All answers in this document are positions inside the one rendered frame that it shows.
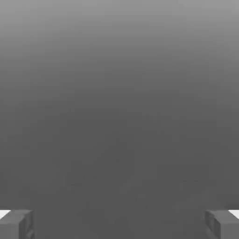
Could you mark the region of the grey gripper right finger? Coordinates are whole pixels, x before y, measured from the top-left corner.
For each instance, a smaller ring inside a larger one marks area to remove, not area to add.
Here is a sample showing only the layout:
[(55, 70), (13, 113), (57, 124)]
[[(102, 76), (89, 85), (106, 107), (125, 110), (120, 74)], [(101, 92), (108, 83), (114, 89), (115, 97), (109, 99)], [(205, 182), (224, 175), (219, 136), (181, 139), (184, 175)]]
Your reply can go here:
[(239, 210), (206, 210), (208, 239), (239, 239)]

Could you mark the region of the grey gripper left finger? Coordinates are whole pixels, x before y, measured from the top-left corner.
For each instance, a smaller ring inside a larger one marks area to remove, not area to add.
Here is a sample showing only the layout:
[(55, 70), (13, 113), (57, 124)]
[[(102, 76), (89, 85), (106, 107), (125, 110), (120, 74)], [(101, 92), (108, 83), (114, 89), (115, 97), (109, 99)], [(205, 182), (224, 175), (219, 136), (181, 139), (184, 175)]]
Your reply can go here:
[(0, 239), (35, 239), (34, 211), (0, 210)]

